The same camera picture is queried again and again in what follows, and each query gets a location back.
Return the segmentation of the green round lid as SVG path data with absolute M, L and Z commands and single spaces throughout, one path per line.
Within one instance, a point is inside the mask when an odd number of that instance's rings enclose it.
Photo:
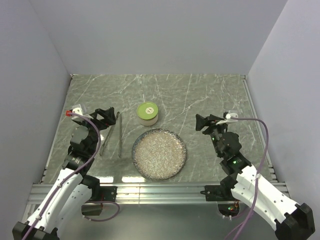
M 138 117 L 150 120 L 158 115 L 159 109 L 158 106 L 153 102 L 143 102 L 141 103 L 136 110 Z

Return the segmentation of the beige round lunch box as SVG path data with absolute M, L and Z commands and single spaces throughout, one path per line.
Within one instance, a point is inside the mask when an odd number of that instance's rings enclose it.
M 138 121 L 141 125 L 149 127 L 157 123 L 158 117 L 159 117 L 158 114 L 152 119 L 143 119 L 141 117 L 138 117 Z

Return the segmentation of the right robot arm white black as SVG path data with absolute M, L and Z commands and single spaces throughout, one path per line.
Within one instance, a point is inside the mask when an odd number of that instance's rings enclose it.
M 279 240 L 307 240 L 315 232 L 312 209 L 299 204 L 278 190 L 261 175 L 241 153 L 239 135 L 228 130 L 240 117 L 235 112 L 225 112 L 223 117 L 196 114 L 196 131 L 209 135 L 226 177 L 220 182 L 218 195 L 226 200 L 239 200 L 249 207 L 245 220 L 232 232 L 237 239 L 247 222 L 257 213 L 274 230 Z

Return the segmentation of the stainless steel tongs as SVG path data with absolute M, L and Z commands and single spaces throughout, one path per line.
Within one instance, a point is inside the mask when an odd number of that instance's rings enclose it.
M 108 133 L 106 134 L 103 143 L 99 150 L 99 156 L 103 157 L 108 150 L 113 148 L 118 144 L 118 141 L 122 138 L 122 113 L 118 111 L 115 115 L 116 124 L 112 125 L 109 128 Z

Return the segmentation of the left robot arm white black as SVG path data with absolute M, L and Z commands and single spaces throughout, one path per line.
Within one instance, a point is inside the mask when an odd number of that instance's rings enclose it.
M 58 240 L 66 224 L 86 203 L 99 208 L 114 204 L 116 188 L 105 190 L 100 180 L 88 175 L 101 146 L 102 130 L 116 124 L 115 109 L 95 109 L 87 114 L 78 104 L 66 112 L 78 127 L 73 131 L 67 155 L 58 177 L 38 208 L 25 222 L 17 222 L 12 229 L 15 240 Z

